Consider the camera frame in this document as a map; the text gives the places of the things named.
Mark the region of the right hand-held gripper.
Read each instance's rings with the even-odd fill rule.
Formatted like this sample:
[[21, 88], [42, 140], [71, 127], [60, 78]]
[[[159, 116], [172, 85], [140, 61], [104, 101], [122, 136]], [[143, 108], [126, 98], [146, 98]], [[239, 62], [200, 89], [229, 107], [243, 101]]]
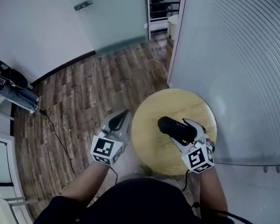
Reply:
[[213, 158], [215, 144], [210, 140], [201, 124], [188, 118], [184, 118], [183, 122], [195, 129], [194, 138], [199, 140], [182, 142], [173, 137], [170, 137], [170, 139], [182, 153], [182, 161], [190, 171], [194, 173], [207, 171], [215, 165]]

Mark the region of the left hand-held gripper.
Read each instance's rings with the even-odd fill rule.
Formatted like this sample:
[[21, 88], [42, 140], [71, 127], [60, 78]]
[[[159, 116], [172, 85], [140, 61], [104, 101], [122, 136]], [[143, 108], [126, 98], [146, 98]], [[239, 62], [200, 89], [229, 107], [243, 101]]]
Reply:
[[107, 116], [94, 135], [90, 154], [94, 161], [113, 166], [128, 145], [130, 110], [116, 111]]

